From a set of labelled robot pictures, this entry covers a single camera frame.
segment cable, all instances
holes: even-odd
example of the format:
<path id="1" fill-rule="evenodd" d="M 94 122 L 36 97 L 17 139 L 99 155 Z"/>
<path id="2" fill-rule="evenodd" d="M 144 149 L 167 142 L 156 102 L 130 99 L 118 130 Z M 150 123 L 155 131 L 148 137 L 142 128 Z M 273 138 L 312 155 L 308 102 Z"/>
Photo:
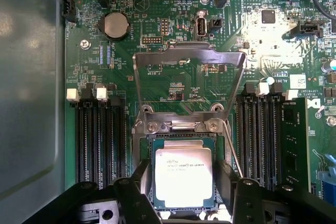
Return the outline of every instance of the cable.
<path id="1" fill-rule="evenodd" d="M 336 21 L 336 16 L 328 13 L 326 10 L 323 9 L 323 7 L 321 6 L 319 0 L 313 0 L 313 3 L 316 7 L 316 9 L 326 18 L 331 19 L 331 20 L 335 20 Z"/>

